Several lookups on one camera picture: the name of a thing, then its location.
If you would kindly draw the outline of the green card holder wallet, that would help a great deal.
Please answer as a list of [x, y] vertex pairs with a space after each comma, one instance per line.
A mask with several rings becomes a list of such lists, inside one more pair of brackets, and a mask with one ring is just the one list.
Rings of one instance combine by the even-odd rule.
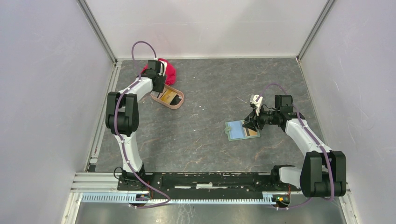
[[225, 123], [224, 133], [227, 135], [229, 141], [251, 139], [245, 137], [244, 128], [242, 127], [242, 124], [243, 124], [243, 120], [229, 121]]

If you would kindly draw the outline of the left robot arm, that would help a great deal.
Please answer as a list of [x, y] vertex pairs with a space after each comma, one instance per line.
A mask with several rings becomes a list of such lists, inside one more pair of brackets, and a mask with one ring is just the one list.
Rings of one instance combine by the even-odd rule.
[[123, 162], [119, 181], [129, 183], [135, 190], [147, 184], [136, 140], [140, 123], [138, 102], [152, 91], [163, 91], [167, 67], [167, 62], [149, 60], [147, 68], [128, 87], [107, 95], [105, 125], [119, 144]]

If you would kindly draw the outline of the pink oval card tray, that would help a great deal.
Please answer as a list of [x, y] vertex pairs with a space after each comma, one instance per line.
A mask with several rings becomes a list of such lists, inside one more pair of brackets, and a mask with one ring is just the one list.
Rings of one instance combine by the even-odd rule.
[[[166, 103], [164, 103], [163, 101], [161, 101], [159, 99], [161, 97], [162, 93], [165, 90], [167, 90], [167, 89], [171, 89], [171, 90], [173, 90], [173, 91], [175, 91], [177, 93], [177, 95], [175, 96], [175, 98], [173, 99], [171, 104], [166, 104]], [[164, 105], [164, 106], [166, 106], [166, 107], [168, 107], [168, 108], [170, 108], [172, 110], [178, 109], [183, 104], [183, 102], [184, 102], [184, 94], [181, 91], [179, 91], [179, 90], [177, 90], [177, 89], [175, 89], [175, 88], [173, 88], [173, 87], [171, 87], [169, 85], [165, 85], [165, 88], [164, 88], [163, 92], [159, 93], [159, 92], [151, 91], [150, 92], [150, 96], [156, 102], [158, 102], [158, 103], [160, 103], [160, 104], [162, 104], [162, 105]]]

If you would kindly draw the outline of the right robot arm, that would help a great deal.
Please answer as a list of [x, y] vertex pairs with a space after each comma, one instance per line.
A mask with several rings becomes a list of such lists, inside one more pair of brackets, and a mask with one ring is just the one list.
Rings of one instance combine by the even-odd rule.
[[345, 154], [332, 150], [318, 138], [293, 105], [291, 95], [276, 95], [274, 108], [267, 108], [262, 100], [259, 95], [251, 96], [253, 110], [242, 126], [253, 131], [262, 130], [265, 125], [278, 126], [304, 156], [302, 168], [275, 165], [271, 170], [271, 187], [282, 190], [290, 184], [301, 189], [307, 198], [344, 196], [347, 191]]

